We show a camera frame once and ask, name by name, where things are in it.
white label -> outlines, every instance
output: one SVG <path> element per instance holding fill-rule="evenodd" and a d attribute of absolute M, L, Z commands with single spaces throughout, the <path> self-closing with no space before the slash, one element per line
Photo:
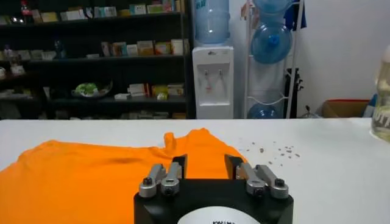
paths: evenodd
<path fill-rule="evenodd" d="M 184 215 L 177 224 L 260 224 L 248 214 L 228 207 L 212 206 Z"/>
<path fill-rule="evenodd" d="M 374 124 L 379 128 L 387 128 L 390 129 L 390 114 L 383 113 L 379 110 L 375 110 L 374 113 Z"/>

blue water bottle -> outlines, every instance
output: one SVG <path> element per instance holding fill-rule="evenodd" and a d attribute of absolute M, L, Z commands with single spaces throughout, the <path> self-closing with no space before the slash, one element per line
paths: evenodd
<path fill-rule="evenodd" d="M 229 33 L 229 0 L 196 0 L 196 35 L 203 44 L 227 41 Z"/>

cardboard box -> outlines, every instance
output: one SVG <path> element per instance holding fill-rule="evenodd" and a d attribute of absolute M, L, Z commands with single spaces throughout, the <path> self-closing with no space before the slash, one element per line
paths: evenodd
<path fill-rule="evenodd" d="M 328 100 L 322 104 L 324 118 L 362 117 L 369 100 Z"/>

black shelf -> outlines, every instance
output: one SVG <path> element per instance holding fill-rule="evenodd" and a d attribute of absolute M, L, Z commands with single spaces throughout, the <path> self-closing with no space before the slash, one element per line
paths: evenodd
<path fill-rule="evenodd" d="M 165 13 L 151 13 L 151 14 L 142 14 L 142 15 L 132 15 L 132 16 L 116 16 L 116 17 L 106 17 L 106 18 L 95 18 L 95 19 L 79 19 L 71 21 L 56 21 L 49 23 L 35 23 L 35 24 L 8 24 L 0 25 L 0 31 L 3 32 L 6 29 L 25 29 L 25 28 L 38 28 L 38 27 L 58 27 L 58 26 L 76 26 L 76 25 L 90 25 L 90 24 L 111 24 L 126 22 L 136 19 L 159 19 L 165 17 L 177 17 L 181 18 L 180 12 L 165 12 Z"/>
<path fill-rule="evenodd" d="M 111 110 L 158 110 L 158 111 L 185 111 L 186 98 L 171 96 L 168 100 L 157 100 L 155 97 L 132 97 L 127 100 L 115 100 L 114 97 L 101 99 L 50 99 L 48 106 L 52 110 L 63 108 L 97 109 L 110 108 Z"/>
<path fill-rule="evenodd" d="M 41 101 L 37 98 L 26 98 L 26 97 L 20 97 L 20 98 L 0 98 L 0 103 L 14 103 L 14 104 L 36 104 L 41 103 Z"/>
<path fill-rule="evenodd" d="M 99 58 L 67 58 L 67 59 L 54 59 L 54 60 L 31 60 L 27 62 L 32 65 L 43 65 L 43 64 L 75 64 L 75 63 L 101 63 L 101 62 L 128 62 L 135 60 L 161 60 L 161 59 L 183 59 L 182 55 L 150 55 L 150 56 L 122 56 L 122 57 L 99 57 Z"/>
<path fill-rule="evenodd" d="M 151 4 L 152 0 L 115 2 L 85 1 L 31 1 L 31 7 L 41 12 L 63 12 L 69 7 L 80 5 L 94 7 L 112 5 L 117 9 L 126 9 L 130 4 Z M 37 24 L 9 24 L 0 26 L 0 48 L 5 44 L 15 50 L 41 49 L 53 51 L 55 40 L 60 40 L 69 58 L 51 61 L 22 61 L 27 73 L 34 74 L 0 82 L 0 88 L 23 87 L 32 90 L 41 112 L 46 112 L 50 119 L 56 118 L 59 110 L 67 111 L 72 116 L 107 114 L 116 116 L 129 111 L 167 111 L 186 112 L 188 118 L 195 117 L 194 80 L 191 53 L 183 55 L 151 55 L 135 57 L 99 57 L 85 58 L 88 54 L 102 56 L 101 43 L 138 41 L 169 42 L 173 39 L 188 39 L 190 50 L 193 49 L 191 1 L 184 0 L 185 12 L 152 13 L 109 18 L 56 21 Z M 2 15 L 20 12 L 20 3 L 0 2 Z M 0 61 L 0 66 L 9 70 L 7 61 Z M 113 83 L 110 97 L 102 99 L 75 99 L 70 90 L 80 83 Z M 131 84 L 148 83 L 168 85 L 184 83 L 185 97 L 170 97 L 168 100 L 134 97 L 129 100 L 115 100 L 113 95 L 125 93 Z M 44 88 L 51 90 L 51 99 L 45 95 Z M 23 109 L 30 111 L 29 104 Z"/>

orange t-shirt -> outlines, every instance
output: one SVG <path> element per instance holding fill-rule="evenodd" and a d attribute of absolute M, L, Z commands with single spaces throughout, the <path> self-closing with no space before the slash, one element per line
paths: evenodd
<path fill-rule="evenodd" d="M 224 155 L 241 156 L 206 129 L 177 139 L 167 133 L 165 146 L 49 141 L 25 151 L 0 172 L 0 223 L 133 223 L 133 196 L 154 164 L 168 168 L 187 154 L 187 178 L 227 178 Z"/>

